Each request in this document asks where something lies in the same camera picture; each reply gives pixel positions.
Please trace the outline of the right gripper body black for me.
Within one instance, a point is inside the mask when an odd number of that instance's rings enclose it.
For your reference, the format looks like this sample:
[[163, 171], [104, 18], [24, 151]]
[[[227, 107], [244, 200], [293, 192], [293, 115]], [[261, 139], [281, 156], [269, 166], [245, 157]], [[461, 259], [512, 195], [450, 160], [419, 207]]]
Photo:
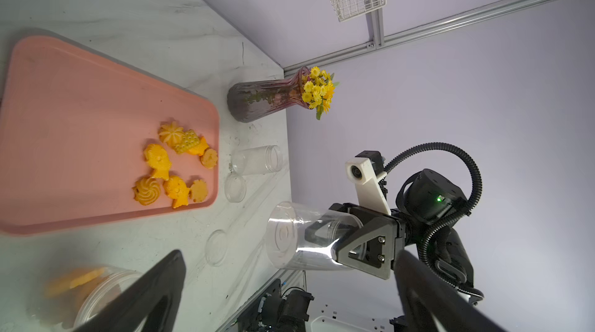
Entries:
[[363, 224], [343, 238], [343, 265], [353, 269], [392, 269], [407, 245], [408, 221], [395, 210], [381, 214], [345, 203], [343, 209]]

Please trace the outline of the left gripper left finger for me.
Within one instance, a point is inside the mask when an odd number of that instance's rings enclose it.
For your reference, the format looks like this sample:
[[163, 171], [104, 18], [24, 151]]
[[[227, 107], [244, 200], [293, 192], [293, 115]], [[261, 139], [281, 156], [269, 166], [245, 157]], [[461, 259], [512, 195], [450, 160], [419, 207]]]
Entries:
[[180, 250], [170, 252], [124, 293], [77, 331], [169, 332], [181, 304], [186, 265]]

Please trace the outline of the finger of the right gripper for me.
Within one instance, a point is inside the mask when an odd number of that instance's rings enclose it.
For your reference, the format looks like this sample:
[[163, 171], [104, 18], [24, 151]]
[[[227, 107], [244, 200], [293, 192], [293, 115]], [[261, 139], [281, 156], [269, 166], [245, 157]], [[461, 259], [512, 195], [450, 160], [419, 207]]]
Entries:
[[305, 241], [315, 247], [329, 247], [344, 242], [362, 228], [361, 220], [348, 213], [327, 211], [305, 228]]
[[388, 217], [375, 217], [333, 245], [336, 262], [379, 279], [390, 279], [400, 251], [400, 224]]

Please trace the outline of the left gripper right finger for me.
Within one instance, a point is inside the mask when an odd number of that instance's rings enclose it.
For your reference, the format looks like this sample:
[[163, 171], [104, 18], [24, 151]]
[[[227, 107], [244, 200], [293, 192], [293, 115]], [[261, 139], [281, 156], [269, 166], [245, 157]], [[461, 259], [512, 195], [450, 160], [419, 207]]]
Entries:
[[401, 251], [394, 275], [406, 331], [501, 331], [408, 251]]

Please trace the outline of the clear jar front cookies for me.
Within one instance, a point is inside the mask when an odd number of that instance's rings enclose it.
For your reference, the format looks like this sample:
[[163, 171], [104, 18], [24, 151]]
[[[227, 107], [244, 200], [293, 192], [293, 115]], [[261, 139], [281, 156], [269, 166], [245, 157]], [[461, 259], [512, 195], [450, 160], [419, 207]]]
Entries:
[[282, 202], [267, 222], [265, 245], [268, 259], [278, 269], [336, 271], [349, 267], [336, 262], [333, 246], [315, 247], [305, 241], [305, 228], [325, 212]]

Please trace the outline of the clear jar with cookies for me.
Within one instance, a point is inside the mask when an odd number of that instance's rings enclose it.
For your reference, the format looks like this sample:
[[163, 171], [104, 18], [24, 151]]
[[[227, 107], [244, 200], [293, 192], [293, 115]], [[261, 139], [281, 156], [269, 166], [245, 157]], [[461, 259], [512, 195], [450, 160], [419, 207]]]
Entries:
[[283, 155], [278, 146], [238, 150], [231, 156], [233, 171], [242, 176], [276, 173], [283, 164]]

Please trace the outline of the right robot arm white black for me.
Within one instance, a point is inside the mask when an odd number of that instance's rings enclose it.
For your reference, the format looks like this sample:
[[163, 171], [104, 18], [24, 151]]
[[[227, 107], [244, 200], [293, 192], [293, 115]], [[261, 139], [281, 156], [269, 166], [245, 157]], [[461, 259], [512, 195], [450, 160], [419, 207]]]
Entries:
[[[469, 171], [469, 197], [432, 169], [414, 173], [402, 184], [395, 206], [387, 203], [387, 175], [404, 160], [423, 152], [442, 151], [458, 157]], [[307, 243], [329, 250], [342, 268], [389, 279], [398, 254], [409, 245], [434, 275], [477, 305], [484, 294], [474, 286], [474, 268], [454, 229], [477, 206], [483, 192], [480, 170], [457, 146], [429, 142], [405, 150], [389, 163], [378, 151], [362, 151], [346, 163], [357, 203], [335, 203], [318, 223], [305, 229]]]

